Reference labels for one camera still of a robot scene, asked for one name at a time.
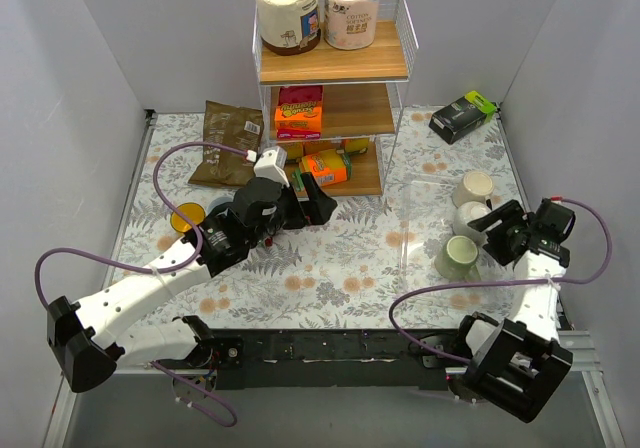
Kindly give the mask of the grey mug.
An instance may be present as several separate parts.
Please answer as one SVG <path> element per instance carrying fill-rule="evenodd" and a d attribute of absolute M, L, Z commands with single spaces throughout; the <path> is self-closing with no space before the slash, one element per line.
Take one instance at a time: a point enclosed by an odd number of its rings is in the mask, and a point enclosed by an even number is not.
<path fill-rule="evenodd" d="M 225 203 L 230 203 L 231 201 L 232 201 L 232 198 L 230 196 L 221 196 L 221 197 L 215 198 L 213 201 L 209 203 L 206 213 L 210 214 L 220 205 L 223 205 Z"/>

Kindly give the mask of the pale green mug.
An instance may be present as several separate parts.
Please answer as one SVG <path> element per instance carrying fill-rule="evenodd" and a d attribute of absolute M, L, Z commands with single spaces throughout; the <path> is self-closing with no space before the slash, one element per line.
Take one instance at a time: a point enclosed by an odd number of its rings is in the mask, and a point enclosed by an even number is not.
<path fill-rule="evenodd" d="M 447 280 L 479 282 L 478 257 L 479 249 L 472 239 L 455 235 L 443 244 L 435 257 L 434 267 Z"/>

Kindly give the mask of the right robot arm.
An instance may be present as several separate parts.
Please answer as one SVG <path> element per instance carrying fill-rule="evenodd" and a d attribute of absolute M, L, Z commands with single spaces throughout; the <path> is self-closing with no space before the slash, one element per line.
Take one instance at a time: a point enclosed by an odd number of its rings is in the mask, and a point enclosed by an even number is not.
<path fill-rule="evenodd" d="M 463 320 L 452 341 L 454 357 L 468 365 L 466 388 L 519 420 L 540 413 L 569 373 L 572 353 L 559 342 L 556 327 L 557 283 L 569 265 L 563 242 L 575 213 L 545 198 L 534 212 L 512 200 L 469 228 L 484 234 L 484 250 L 516 278 L 514 304 L 497 322 L 474 313 Z"/>

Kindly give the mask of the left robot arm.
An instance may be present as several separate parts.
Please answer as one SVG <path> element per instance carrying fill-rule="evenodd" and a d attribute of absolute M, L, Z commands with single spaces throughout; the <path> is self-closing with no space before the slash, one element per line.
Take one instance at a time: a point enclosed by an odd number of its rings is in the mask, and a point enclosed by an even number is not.
<path fill-rule="evenodd" d="M 99 386 L 122 363 L 174 359 L 205 366 L 213 345 L 188 323 L 148 335 L 135 335 L 131 327 L 178 294 L 246 260 L 278 231 L 328 223 L 336 200 L 311 174 L 303 174 L 302 181 L 305 200 L 291 186 L 255 177 L 142 272 L 76 302 L 61 296 L 47 303 L 47 342 L 71 390 Z"/>

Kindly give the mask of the yellow mug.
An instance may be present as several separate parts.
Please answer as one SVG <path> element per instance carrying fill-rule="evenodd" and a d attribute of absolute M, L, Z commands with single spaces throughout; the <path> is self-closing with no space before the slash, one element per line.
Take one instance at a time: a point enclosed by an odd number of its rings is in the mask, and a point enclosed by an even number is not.
<path fill-rule="evenodd" d="M 178 233 L 186 233 L 192 228 L 190 222 L 198 225 L 206 217 L 205 209 L 195 202 L 183 203 L 177 209 L 178 213 L 171 214 L 170 225 Z"/>

